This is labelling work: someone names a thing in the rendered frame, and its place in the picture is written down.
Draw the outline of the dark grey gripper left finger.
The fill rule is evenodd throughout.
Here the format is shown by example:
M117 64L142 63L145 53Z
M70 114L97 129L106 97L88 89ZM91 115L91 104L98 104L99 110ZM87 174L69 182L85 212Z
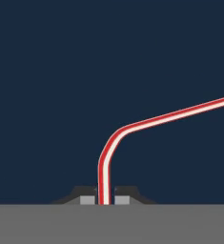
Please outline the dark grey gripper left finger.
M95 205L96 188L94 186L75 186L68 195L52 201L52 204Z

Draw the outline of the red and white bent straw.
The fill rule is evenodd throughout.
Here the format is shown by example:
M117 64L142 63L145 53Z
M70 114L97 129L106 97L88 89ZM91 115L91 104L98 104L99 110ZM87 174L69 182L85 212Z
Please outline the red and white bent straw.
M97 166L97 196L99 205L112 204L112 186L111 186L111 162L112 156L118 147L120 141L130 133L139 132L173 122L185 117L193 116L203 112L208 112L224 107L224 97L195 105L186 109L169 112L146 120L131 123L116 130L108 139L102 153L99 156Z

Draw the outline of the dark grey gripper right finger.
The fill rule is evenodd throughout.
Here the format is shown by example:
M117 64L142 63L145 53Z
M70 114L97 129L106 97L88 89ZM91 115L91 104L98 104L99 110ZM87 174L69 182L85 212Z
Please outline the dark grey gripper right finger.
M117 186L114 190L115 205L152 205L153 200L142 195L136 186Z

